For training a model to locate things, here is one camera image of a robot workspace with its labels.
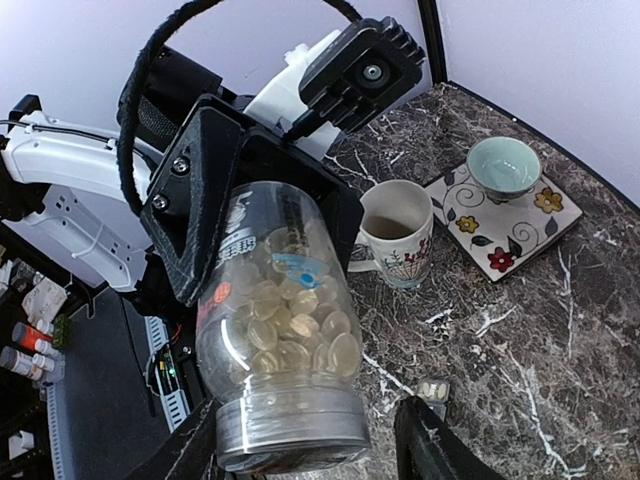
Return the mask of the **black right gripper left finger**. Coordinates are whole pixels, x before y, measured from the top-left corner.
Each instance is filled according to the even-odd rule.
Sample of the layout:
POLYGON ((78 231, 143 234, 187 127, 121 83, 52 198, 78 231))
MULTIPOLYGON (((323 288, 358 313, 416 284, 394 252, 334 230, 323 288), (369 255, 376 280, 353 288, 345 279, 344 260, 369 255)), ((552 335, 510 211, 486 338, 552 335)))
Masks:
POLYGON ((202 401, 161 447, 125 479, 211 479, 215 477, 216 410, 202 401))

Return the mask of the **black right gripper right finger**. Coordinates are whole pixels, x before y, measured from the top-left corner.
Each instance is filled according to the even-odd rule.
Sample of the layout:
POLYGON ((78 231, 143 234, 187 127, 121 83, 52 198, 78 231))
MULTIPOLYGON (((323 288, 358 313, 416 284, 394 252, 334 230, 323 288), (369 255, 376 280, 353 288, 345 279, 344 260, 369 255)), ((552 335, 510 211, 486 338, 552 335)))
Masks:
POLYGON ((504 480, 448 428, 420 397, 407 397, 394 419, 399 479, 504 480))

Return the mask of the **grey weekly pill organizer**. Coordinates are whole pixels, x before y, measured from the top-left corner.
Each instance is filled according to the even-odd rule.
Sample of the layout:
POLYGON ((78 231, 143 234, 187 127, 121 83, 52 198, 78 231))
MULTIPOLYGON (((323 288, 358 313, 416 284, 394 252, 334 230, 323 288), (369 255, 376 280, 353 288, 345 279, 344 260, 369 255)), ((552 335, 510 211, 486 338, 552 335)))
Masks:
POLYGON ((442 420, 446 419, 450 383, 441 379, 423 379, 418 383, 417 396, 442 420))

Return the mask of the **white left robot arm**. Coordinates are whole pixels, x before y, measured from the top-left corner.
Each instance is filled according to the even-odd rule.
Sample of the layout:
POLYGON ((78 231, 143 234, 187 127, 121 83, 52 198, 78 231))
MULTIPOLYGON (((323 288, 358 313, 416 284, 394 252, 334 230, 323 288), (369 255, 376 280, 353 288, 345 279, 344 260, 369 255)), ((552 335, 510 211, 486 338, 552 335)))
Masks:
POLYGON ((362 210, 356 193, 320 162, 338 132, 324 126, 287 143, 281 131, 303 111, 299 82, 317 73, 327 46, 288 52, 284 70, 254 97, 226 89, 218 75, 169 47, 153 57, 132 150, 142 211, 124 216, 145 233, 133 242, 77 198, 123 200, 116 134, 61 122, 43 112, 37 96, 24 97, 1 138, 2 218, 44 231, 143 312, 155 312, 194 305, 214 268, 235 252, 224 231, 233 190, 275 181, 312 198, 346 266, 362 210))

